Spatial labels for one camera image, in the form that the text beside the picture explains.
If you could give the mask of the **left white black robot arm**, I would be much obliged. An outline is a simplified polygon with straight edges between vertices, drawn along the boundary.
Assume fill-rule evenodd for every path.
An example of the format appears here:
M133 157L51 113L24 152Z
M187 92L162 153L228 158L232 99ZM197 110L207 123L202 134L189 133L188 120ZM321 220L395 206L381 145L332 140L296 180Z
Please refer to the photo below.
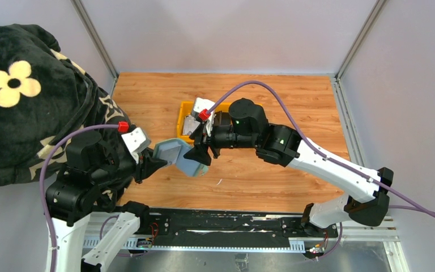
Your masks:
M150 208L130 201L117 205L117 190L124 180L138 182L167 165L154 157L147 137L140 128L110 125L125 145L125 155L101 135L104 125L92 125L65 136L67 162L57 178L41 191L49 231L47 271L107 271L125 242L135 233L146 235L145 248L150 248L164 227L152 218ZM83 254L87 226L94 211L111 213L116 219L110 230Z

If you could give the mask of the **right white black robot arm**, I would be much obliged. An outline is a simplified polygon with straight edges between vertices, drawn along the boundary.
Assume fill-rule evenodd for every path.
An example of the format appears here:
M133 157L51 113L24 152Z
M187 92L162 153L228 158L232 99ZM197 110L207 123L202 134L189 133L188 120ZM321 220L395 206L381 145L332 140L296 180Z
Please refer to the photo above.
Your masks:
M387 187L393 180L392 170L361 167L319 147L294 128L271 124L262 106L249 99L229 106L228 125L215 123L212 105L211 100L202 98L193 104L191 115L199 126L191 134L194 146L186 159L210 165L222 149L252 148L264 162L305 171L341 188L342 196L306 206L302 230L324 229L349 220L368 227L382 223L389 209Z

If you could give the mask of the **green card holder wallet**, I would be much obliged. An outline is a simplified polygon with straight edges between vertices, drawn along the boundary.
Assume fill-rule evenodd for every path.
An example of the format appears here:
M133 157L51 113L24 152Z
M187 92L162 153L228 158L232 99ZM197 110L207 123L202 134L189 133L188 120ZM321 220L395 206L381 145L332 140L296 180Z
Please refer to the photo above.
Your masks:
M194 160L185 159L184 155L192 146L179 138L167 139L155 144L153 157L167 162L167 166L175 165L188 177L203 176L208 171L208 166Z

